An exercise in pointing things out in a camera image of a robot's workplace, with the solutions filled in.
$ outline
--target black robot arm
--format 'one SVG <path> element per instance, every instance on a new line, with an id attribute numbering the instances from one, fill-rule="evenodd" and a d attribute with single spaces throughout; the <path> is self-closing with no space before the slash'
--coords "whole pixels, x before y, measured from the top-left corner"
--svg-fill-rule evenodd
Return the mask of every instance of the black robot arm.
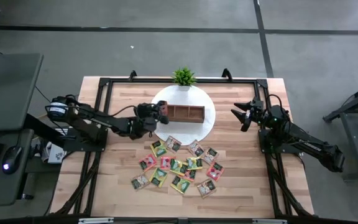
<path id="1" fill-rule="evenodd" d="M 284 152 L 296 148 L 315 158 L 332 172 L 342 172 L 344 155 L 335 145 L 330 145 L 313 136 L 310 136 L 299 126 L 293 124 L 281 105 L 274 105 L 264 110 L 264 102 L 254 98 L 248 103 L 235 103 L 245 113 L 231 110 L 243 124 L 241 131 L 247 131 L 250 123 L 270 128 L 264 138 L 264 144 L 275 151 Z"/>
<path id="2" fill-rule="evenodd" d="M 116 118 L 114 116 L 118 113 L 108 115 L 90 105 L 76 101 L 74 97 L 58 96 L 45 109 L 51 121 L 67 123 L 77 130 L 84 140 L 97 143 L 101 140 L 103 133 L 98 124 L 101 127 L 110 128 L 119 136 L 130 137 L 132 140 L 154 131 L 158 121 L 168 124 L 166 105 L 166 101 L 159 101 L 157 104 L 142 103 L 137 107 L 128 106 L 126 108 L 134 109 L 135 116 Z"/>

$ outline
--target wooden table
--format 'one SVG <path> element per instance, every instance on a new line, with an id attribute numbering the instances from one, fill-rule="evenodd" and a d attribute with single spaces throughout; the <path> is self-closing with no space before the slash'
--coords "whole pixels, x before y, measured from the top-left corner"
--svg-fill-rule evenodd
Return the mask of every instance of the wooden table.
<path id="1" fill-rule="evenodd" d="M 100 77 L 84 77 L 79 101 L 94 105 Z M 283 107 L 290 110 L 284 81 L 269 78 L 270 94 L 282 99 Z M 152 98 L 169 83 L 115 83 L 109 114 L 129 105 L 151 102 Z M 131 141 L 109 133 L 106 151 L 102 153 L 98 181 L 94 195 L 92 216 L 109 217 L 208 217 L 208 218 L 272 218 L 273 207 L 267 177 L 265 157 L 260 152 L 257 138 L 259 127 L 252 123 L 248 132 L 240 131 L 241 124 L 230 112 L 235 102 L 248 102 L 254 97 L 254 87 L 247 84 L 197 84 L 213 100 L 216 108 L 214 128 L 201 141 L 203 146 L 213 147 L 220 153 L 218 161 L 225 167 L 223 176 L 216 183 L 215 194 L 202 199 L 195 187 L 207 179 L 206 169 L 196 173 L 194 185 L 181 195 L 170 187 L 174 175 L 168 174 L 162 188 L 152 184 L 136 192 L 131 177 L 140 174 L 138 160 L 151 153 L 150 143 L 158 139 L 146 134 L 142 139 Z M 278 104 L 271 98 L 272 104 Z M 104 98 L 100 110 L 104 108 Z M 131 116 L 125 110 L 119 116 Z M 190 153 L 181 147 L 177 158 L 184 160 Z M 73 193 L 80 179 L 83 152 L 67 157 L 62 164 L 51 212 L 58 210 Z M 302 206 L 313 213 L 305 172 L 299 158 L 283 154 L 287 184 Z M 146 172 L 148 177 L 154 169 Z M 284 211 L 282 193 L 277 190 L 280 208 Z M 88 191 L 85 190 L 84 201 Z"/>

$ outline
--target computer mouse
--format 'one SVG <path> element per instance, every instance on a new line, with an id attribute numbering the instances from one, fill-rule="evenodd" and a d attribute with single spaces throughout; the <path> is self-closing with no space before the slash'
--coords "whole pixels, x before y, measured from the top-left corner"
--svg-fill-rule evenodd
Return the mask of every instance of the computer mouse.
<path id="1" fill-rule="evenodd" d="M 5 174 L 13 174 L 19 168 L 20 155 L 22 148 L 20 146 L 12 146 L 6 150 L 2 157 L 2 171 Z"/>

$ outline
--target wooden tray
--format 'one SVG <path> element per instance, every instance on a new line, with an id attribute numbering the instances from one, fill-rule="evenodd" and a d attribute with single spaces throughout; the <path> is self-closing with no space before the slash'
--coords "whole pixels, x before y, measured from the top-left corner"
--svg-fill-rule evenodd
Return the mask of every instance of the wooden tray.
<path id="1" fill-rule="evenodd" d="M 204 122 L 204 106 L 168 105 L 169 121 Z"/>

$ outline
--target potted plant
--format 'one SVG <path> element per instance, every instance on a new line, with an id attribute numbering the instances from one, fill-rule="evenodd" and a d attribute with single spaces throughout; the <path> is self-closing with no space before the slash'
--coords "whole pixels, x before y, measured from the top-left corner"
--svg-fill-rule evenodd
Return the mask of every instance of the potted plant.
<path id="1" fill-rule="evenodd" d="M 196 83 L 196 78 L 193 77 L 194 72 L 188 67 L 179 68 L 178 70 L 174 71 L 173 74 L 173 82 L 179 85 L 179 90 L 188 91 L 190 86 Z"/>

